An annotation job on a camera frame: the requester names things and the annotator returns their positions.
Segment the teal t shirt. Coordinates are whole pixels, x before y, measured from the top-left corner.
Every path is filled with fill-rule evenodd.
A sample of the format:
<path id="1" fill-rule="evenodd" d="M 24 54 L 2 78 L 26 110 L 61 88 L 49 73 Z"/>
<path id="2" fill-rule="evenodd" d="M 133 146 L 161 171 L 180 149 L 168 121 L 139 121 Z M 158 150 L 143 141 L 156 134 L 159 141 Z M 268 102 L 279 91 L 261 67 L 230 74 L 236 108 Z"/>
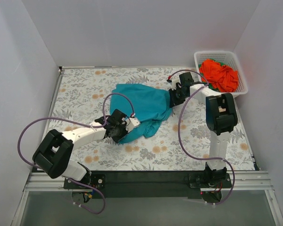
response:
<path id="1" fill-rule="evenodd" d="M 156 134 L 161 123 L 166 121 L 172 113 L 169 107 L 169 92 L 142 84 L 117 84 L 112 91 L 114 95 L 110 101 L 110 112 L 115 109 L 126 115 L 132 113 L 140 121 L 139 127 L 129 132 L 119 141 L 126 144 L 140 137 L 150 138 Z"/>

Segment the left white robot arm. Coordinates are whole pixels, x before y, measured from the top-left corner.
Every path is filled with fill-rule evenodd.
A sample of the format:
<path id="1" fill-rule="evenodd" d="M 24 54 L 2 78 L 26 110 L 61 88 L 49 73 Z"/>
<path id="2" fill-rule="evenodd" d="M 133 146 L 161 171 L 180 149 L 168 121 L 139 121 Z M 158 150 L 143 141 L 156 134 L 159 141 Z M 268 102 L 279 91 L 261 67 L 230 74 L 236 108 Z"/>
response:
<path id="1" fill-rule="evenodd" d="M 112 138 L 118 142 L 128 134 L 127 126 L 131 120 L 118 109 L 112 115 L 100 117 L 93 121 L 88 127 L 80 127 L 75 130 L 59 132 L 50 130 L 33 154 L 33 162 L 39 166 L 50 178 L 60 176 L 74 179 L 80 188 L 90 185 L 90 170 L 81 163 L 71 160 L 71 154 L 93 141 Z"/>

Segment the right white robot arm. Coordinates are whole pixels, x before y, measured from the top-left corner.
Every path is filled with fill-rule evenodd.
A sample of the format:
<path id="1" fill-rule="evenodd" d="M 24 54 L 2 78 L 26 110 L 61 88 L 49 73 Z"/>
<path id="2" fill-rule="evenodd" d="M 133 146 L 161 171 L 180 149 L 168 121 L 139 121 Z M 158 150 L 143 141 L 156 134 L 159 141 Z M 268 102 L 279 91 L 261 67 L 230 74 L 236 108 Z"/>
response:
<path id="1" fill-rule="evenodd" d="M 170 107 L 178 105 L 186 107 L 195 98 L 205 105 L 206 124 L 210 130 L 209 157 L 204 161 L 205 169 L 188 176 L 191 188 L 215 187 L 231 185 L 227 173 L 227 143 L 231 132 L 238 123 L 238 116 L 231 93 L 220 93 L 209 88 L 209 82 L 195 81 L 192 70 L 179 70 L 179 77 L 170 75 L 167 82 L 171 84 L 168 91 Z"/>

